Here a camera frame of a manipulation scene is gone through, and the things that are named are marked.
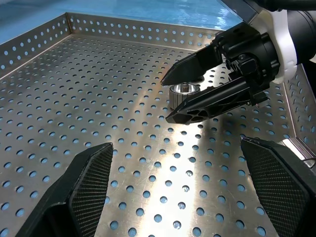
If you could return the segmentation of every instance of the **stainless steel tray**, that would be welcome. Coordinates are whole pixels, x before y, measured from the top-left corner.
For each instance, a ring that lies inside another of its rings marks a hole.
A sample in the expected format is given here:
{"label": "stainless steel tray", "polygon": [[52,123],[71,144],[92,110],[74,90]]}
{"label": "stainless steel tray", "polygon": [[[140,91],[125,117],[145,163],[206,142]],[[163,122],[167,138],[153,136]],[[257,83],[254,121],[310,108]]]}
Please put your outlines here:
{"label": "stainless steel tray", "polygon": [[[277,236],[240,137],[300,137],[315,152],[315,98],[303,68],[269,101],[168,124],[171,65],[217,30],[66,13],[0,45],[0,232],[13,236],[89,146],[113,142],[96,236]],[[221,65],[201,83],[228,80]]]}

